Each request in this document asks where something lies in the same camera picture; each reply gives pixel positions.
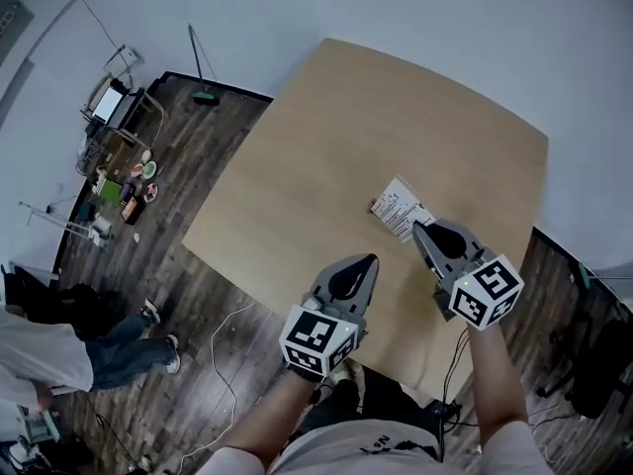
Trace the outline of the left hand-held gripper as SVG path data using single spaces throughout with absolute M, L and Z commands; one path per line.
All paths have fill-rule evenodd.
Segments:
M 373 253 L 324 268 L 288 314 L 279 338 L 288 369 L 309 382 L 325 380 L 355 351 L 367 331 L 365 314 L 379 273 Z

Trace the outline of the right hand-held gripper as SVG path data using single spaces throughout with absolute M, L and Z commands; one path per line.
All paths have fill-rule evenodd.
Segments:
M 524 282 L 507 257 L 481 245 L 464 226 L 445 219 L 414 222 L 412 240 L 435 275 L 432 298 L 445 320 L 483 331 L 514 307 Z

